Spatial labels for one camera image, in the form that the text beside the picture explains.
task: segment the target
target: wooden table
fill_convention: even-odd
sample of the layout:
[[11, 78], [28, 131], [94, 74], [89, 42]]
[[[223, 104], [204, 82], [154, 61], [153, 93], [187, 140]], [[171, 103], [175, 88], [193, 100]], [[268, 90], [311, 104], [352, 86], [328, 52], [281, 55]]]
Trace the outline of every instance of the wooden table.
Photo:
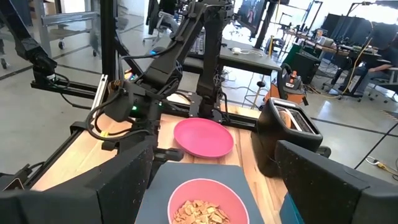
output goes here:
[[311, 39], [311, 37], [309, 37], [309, 36], [307, 36], [305, 34], [299, 34], [299, 33], [296, 33], [295, 31], [291, 31], [291, 30], [284, 30], [284, 34], [296, 36], [296, 37], [298, 37], [300, 39], [306, 39], [306, 40], [307, 39]]
[[323, 52], [328, 52], [328, 53], [333, 53], [333, 54], [338, 54], [338, 55], [342, 55], [342, 56], [348, 56], [349, 51], [347, 50], [338, 50], [338, 49], [334, 49], [332, 47], [324, 47], [320, 44], [316, 44], [314, 42], [312, 42], [311, 40], [303, 40], [304, 44], [308, 44], [311, 45], [313, 47], [316, 47], [317, 49], [322, 50]]
[[[172, 101], [185, 101], [181, 97], [173, 95]], [[259, 111], [229, 106], [230, 113], [241, 114], [258, 118]], [[161, 129], [159, 132], [159, 147], [168, 149], [178, 148], [173, 137], [175, 125], [184, 118], [163, 114], [161, 117]], [[119, 131], [130, 127], [130, 123], [117, 123], [105, 115], [98, 120], [101, 129], [109, 132]], [[282, 206], [287, 189], [281, 179], [264, 177], [258, 170], [251, 144], [251, 133], [243, 129], [226, 127], [232, 134], [235, 145], [233, 151], [221, 159], [200, 159], [185, 154], [181, 162], [198, 164], [228, 164], [238, 165], [243, 168], [244, 175], [256, 200], [257, 206], [266, 224], [280, 223], [279, 210]], [[53, 166], [36, 182], [32, 190], [46, 190], [76, 177], [93, 167], [96, 167], [116, 155], [116, 150], [101, 150], [101, 143], [84, 131], [59, 157]]]

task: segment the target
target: teal object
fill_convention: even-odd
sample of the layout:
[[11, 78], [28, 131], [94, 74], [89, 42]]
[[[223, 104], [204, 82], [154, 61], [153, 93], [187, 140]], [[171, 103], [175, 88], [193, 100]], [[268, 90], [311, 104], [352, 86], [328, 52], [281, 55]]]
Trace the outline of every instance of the teal object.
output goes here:
[[279, 216], [282, 224], [304, 224], [304, 220], [289, 194], [285, 196]]
[[290, 49], [289, 53], [287, 54], [283, 63], [291, 65], [296, 53], [299, 53], [301, 50], [301, 46], [298, 44], [293, 44], [292, 48]]

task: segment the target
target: gray tray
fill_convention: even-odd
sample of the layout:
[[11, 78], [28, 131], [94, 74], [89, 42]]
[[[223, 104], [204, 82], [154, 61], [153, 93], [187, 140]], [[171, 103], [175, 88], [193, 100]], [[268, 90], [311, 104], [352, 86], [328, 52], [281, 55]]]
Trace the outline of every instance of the gray tray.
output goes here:
[[145, 192], [136, 223], [168, 224], [167, 204], [171, 194], [180, 184], [196, 178], [213, 179], [227, 185], [242, 199], [248, 210], [250, 223], [264, 223], [242, 168], [176, 162], [167, 162], [160, 167], [151, 187]]

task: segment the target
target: pink bowl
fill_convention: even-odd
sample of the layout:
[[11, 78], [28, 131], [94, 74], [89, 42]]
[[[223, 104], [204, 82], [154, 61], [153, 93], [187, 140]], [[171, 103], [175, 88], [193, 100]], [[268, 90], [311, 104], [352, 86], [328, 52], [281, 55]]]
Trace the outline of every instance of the pink bowl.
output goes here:
[[189, 200], [202, 200], [220, 206], [231, 224], [249, 224], [249, 215], [239, 196], [224, 184], [210, 179], [193, 179], [179, 185], [171, 195], [167, 206], [169, 223], [174, 213]]
[[222, 125], [203, 118], [188, 118], [174, 127], [174, 138], [188, 153], [214, 159], [232, 151], [234, 139]]

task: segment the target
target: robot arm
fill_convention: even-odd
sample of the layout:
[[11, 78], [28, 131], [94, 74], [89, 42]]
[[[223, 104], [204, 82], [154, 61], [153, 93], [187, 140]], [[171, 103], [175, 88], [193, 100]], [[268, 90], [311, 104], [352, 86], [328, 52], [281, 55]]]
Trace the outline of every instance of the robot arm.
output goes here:
[[56, 61], [52, 60], [29, 34], [11, 0], [0, 1], [0, 20], [5, 23], [14, 37], [18, 56], [30, 61], [34, 65], [34, 69], [37, 68], [45, 72], [46, 75], [53, 75], [57, 67]]

